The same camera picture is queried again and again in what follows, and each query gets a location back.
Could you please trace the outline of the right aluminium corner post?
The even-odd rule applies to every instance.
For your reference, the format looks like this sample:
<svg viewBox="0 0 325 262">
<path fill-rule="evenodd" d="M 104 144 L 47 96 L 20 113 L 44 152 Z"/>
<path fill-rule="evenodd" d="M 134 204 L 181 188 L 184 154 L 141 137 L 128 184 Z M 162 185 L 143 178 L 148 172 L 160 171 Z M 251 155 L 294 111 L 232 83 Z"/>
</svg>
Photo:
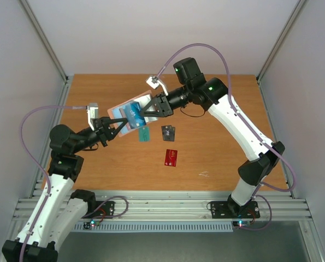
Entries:
<svg viewBox="0 0 325 262">
<path fill-rule="evenodd" d="M 298 0 L 291 11 L 287 21 L 285 22 L 282 30 L 280 31 L 273 47 L 270 50 L 268 57 L 266 58 L 264 64 L 262 65 L 258 75 L 256 76 L 257 83 L 260 84 L 263 77 L 265 76 L 266 72 L 268 71 L 269 67 L 273 63 L 275 57 L 279 53 L 281 47 L 283 46 L 285 40 L 287 39 L 288 35 L 290 34 L 292 28 L 294 27 L 295 23 L 297 22 L 298 18 L 300 17 L 302 11 L 304 10 L 308 0 Z"/>
</svg>

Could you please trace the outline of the aluminium rail frame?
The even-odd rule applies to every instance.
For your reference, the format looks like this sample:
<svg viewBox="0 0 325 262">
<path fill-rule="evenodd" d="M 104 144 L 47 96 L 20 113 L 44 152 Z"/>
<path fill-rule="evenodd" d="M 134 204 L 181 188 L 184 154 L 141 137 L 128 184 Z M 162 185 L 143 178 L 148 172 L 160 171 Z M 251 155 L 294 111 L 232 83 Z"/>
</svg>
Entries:
<svg viewBox="0 0 325 262">
<path fill-rule="evenodd" d="M 108 108 L 149 90 L 146 78 L 143 74 L 75 74 L 66 105 L 97 102 L 106 115 Z M 238 104 L 274 139 L 256 77 L 231 78 Z M 176 126 L 175 142 L 162 141 L 160 126 L 165 124 Z M 85 160 L 73 189 L 94 191 L 99 200 L 125 196 L 129 210 L 118 219 L 126 221 L 210 221 L 207 203 L 225 200 L 238 181 L 237 168 L 246 161 L 241 148 L 209 114 L 191 118 L 177 110 L 149 127 L 149 142 L 139 142 L 136 131 L 108 142 L 108 147 L 81 152 Z M 178 151 L 176 167 L 163 164 L 168 148 Z M 312 220 L 306 200 L 266 190 L 259 193 L 270 202 L 273 221 Z"/>
</svg>

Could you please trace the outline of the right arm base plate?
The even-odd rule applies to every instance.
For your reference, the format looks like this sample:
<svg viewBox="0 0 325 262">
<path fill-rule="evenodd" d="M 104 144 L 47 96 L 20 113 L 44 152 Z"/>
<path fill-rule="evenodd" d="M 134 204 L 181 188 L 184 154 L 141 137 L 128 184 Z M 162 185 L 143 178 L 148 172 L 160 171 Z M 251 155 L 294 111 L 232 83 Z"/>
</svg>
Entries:
<svg viewBox="0 0 325 262">
<path fill-rule="evenodd" d="M 207 203 L 206 209 L 211 212 L 212 219 L 257 219 L 261 217 L 256 201 L 250 201 L 235 211 L 229 208 L 227 201 L 211 201 Z"/>
</svg>

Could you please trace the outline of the aluminium corner post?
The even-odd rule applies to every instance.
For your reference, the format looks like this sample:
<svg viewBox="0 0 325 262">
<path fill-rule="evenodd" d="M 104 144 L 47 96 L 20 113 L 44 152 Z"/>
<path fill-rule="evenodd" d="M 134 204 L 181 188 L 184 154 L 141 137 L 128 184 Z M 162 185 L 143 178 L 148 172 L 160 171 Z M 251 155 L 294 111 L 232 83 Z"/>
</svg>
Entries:
<svg viewBox="0 0 325 262">
<path fill-rule="evenodd" d="M 287 21 L 285 22 L 282 30 L 280 31 L 273 47 L 270 50 L 268 57 L 266 58 L 264 64 L 262 65 L 258 75 L 256 76 L 257 83 L 260 84 L 263 77 L 265 76 L 266 72 L 268 71 L 269 67 L 273 63 L 275 57 L 279 53 L 281 47 L 283 46 L 285 40 L 287 39 L 288 35 L 290 34 L 292 28 L 294 27 L 295 23 L 297 22 L 298 18 L 300 17 L 302 11 L 304 10 L 308 0 L 298 0 L 291 11 Z"/>
<path fill-rule="evenodd" d="M 57 55 L 55 54 L 44 30 L 40 22 L 38 21 L 35 13 L 33 12 L 29 2 L 27 0 L 18 0 L 18 3 L 21 5 L 22 9 L 24 10 L 26 16 L 28 17 L 32 27 L 34 28 L 37 36 L 39 37 L 42 45 L 46 49 L 50 59 L 52 60 L 54 66 L 56 67 L 60 77 L 62 78 L 63 82 L 66 83 L 68 81 L 68 76 L 63 69 L 60 60 L 58 59 Z"/>
</svg>

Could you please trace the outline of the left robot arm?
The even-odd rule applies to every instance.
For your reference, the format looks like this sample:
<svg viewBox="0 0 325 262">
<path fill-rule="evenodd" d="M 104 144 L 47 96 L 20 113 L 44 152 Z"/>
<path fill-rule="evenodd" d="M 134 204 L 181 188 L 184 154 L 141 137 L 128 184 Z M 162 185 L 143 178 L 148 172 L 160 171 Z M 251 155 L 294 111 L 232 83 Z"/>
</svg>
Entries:
<svg viewBox="0 0 325 262">
<path fill-rule="evenodd" d="M 6 261 L 57 261 L 58 251 L 75 224 L 81 218 L 94 216 L 99 209 L 94 192 L 77 189 L 60 211 L 84 162 L 77 153 L 98 142 L 107 146 L 127 122 L 126 118 L 101 117 L 77 133 L 64 124 L 53 127 L 45 187 L 16 239 L 4 243 L 2 254 Z"/>
</svg>

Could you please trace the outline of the left aluminium corner post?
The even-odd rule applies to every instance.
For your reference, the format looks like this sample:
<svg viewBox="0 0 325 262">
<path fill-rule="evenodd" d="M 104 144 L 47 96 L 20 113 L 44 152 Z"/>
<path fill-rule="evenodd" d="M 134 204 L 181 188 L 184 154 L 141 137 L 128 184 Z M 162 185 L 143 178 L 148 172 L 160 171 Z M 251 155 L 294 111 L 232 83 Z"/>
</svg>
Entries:
<svg viewBox="0 0 325 262">
<path fill-rule="evenodd" d="M 27 0 L 18 0 L 18 3 L 21 5 L 22 9 L 24 10 L 26 16 L 28 17 L 32 27 L 34 28 L 37 36 L 39 37 L 42 45 L 46 49 L 50 59 L 52 60 L 54 66 L 56 67 L 60 77 L 62 78 L 63 82 L 66 83 L 68 81 L 68 76 L 63 69 L 60 60 L 58 59 L 57 55 L 55 54 L 44 30 L 40 22 L 38 21 L 35 13 L 33 12 L 29 2 Z"/>
</svg>

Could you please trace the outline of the pink leather card holder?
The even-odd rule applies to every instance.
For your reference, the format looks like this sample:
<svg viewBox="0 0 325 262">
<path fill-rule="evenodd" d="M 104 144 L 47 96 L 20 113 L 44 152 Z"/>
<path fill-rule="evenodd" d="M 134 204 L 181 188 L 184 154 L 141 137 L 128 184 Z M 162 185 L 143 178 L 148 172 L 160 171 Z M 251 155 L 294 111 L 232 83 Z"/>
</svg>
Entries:
<svg viewBox="0 0 325 262">
<path fill-rule="evenodd" d="M 140 112 L 152 99 L 152 92 L 146 91 L 132 99 L 107 110 L 111 119 L 126 118 L 128 122 L 120 130 L 119 137 L 147 126 L 149 123 L 157 121 L 157 117 L 141 117 Z"/>
</svg>

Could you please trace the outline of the blue card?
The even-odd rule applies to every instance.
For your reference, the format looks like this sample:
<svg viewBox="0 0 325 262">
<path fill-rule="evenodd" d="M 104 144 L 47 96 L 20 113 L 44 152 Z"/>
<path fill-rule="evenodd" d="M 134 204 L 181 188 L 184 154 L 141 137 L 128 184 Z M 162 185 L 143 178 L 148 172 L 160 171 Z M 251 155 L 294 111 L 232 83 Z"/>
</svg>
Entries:
<svg viewBox="0 0 325 262">
<path fill-rule="evenodd" d="M 146 121 L 140 115 L 141 106 L 138 102 L 130 102 L 119 109 L 121 115 L 128 120 L 127 128 L 134 130 L 146 125 Z"/>
</svg>

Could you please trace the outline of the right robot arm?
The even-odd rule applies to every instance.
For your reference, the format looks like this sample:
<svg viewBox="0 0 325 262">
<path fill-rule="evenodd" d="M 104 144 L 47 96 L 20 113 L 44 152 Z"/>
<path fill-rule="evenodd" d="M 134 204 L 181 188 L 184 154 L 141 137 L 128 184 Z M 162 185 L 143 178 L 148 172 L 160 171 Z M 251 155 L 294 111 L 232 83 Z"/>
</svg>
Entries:
<svg viewBox="0 0 325 262">
<path fill-rule="evenodd" d="M 216 118 L 243 150 L 247 161 L 238 168 L 239 182 L 227 199 L 226 211 L 235 218 L 248 209 L 259 184 L 271 173 L 285 146 L 272 142 L 244 114 L 231 96 L 229 87 L 220 79 L 206 80 L 194 58 L 185 58 L 173 65 L 181 87 L 171 92 L 158 76 L 149 76 L 146 83 L 163 92 L 154 96 L 140 112 L 142 117 L 168 117 L 187 104 L 199 105 Z"/>
</svg>

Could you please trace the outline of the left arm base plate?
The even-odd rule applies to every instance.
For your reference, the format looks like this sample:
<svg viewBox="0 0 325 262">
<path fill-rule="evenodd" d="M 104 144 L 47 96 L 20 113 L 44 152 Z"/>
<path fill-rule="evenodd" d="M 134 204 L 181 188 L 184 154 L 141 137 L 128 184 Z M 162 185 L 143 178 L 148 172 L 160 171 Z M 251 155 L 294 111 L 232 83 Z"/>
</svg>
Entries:
<svg viewBox="0 0 325 262">
<path fill-rule="evenodd" d="M 115 202 L 114 201 L 107 201 L 104 205 L 102 205 L 96 212 L 92 213 L 91 215 L 85 215 L 84 218 L 86 219 L 99 219 L 99 218 L 112 218 L 115 211 Z"/>
</svg>

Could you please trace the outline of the black VIP card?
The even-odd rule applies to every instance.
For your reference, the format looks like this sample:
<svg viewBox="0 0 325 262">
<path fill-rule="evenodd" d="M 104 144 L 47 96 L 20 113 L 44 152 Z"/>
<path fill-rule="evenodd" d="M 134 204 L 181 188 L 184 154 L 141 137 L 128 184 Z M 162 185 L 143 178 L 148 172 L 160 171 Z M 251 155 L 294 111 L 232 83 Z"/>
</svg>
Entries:
<svg viewBox="0 0 325 262">
<path fill-rule="evenodd" d="M 171 139 L 171 130 L 172 130 L 171 125 L 162 126 L 161 130 L 162 130 L 163 140 L 164 141 L 170 141 L 170 139 Z"/>
<path fill-rule="evenodd" d="M 175 127 L 173 126 L 163 126 L 162 135 L 164 141 L 175 141 Z"/>
</svg>

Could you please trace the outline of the red VIP card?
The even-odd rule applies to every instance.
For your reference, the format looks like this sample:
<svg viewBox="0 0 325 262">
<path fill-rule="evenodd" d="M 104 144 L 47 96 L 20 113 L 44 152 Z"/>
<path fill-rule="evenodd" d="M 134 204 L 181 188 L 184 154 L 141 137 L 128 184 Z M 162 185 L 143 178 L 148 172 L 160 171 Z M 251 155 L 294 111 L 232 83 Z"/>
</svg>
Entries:
<svg viewBox="0 0 325 262">
<path fill-rule="evenodd" d="M 166 155 L 165 155 L 165 160 L 164 160 L 164 165 L 176 167 L 177 157 L 178 157 L 177 150 L 167 149 Z"/>
</svg>

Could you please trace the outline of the teal VIP card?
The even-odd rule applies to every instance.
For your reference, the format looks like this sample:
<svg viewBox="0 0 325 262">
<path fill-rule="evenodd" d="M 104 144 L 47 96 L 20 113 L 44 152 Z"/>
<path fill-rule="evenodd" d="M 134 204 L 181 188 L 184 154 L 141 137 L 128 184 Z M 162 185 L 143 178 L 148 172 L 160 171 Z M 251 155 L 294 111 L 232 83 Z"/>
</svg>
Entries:
<svg viewBox="0 0 325 262">
<path fill-rule="evenodd" d="M 139 141 L 140 142 L 149 142 L 150 141 L 150 129 L 148 126 L 143 126 L 139 128 Z"/>
</svg>

